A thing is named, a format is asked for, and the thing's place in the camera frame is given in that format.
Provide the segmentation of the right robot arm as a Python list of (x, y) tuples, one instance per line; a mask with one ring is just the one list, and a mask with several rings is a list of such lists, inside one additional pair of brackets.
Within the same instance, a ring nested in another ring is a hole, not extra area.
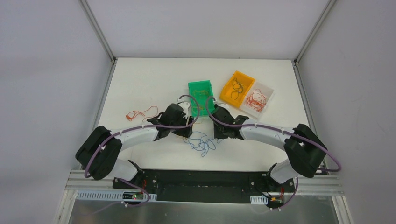
[(267, 172), (265, 185), (271, 191), (296, 176), (312, 178), (326, 155), (326, 147), (319, 137), (304, 124), (282, 129), (259, 123), (247, 116), (234, 118), (222, 106), (216, 106), (210, 115), (215, 137), (224, 139), (254, 140), (283, 150), (287, 159), (275, 163)]

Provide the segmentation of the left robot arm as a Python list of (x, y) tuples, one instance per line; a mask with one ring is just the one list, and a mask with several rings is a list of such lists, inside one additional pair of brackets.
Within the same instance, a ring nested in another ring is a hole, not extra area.
[(190, 107), (191, 104), (185, 101), (172, 103), (142, 125), (122, 131), (98, 126), (76, 152), (75, 158), (86, 169), (87, 177), (94, 180), (121, 178), (130, 188), (136, 189), (142, 184), (142, 175), (135, 163), (119, 158), (120, 152), (138, 144), (158, 141), (170, 133), (190, 137), (194, 121), (189, 114)]

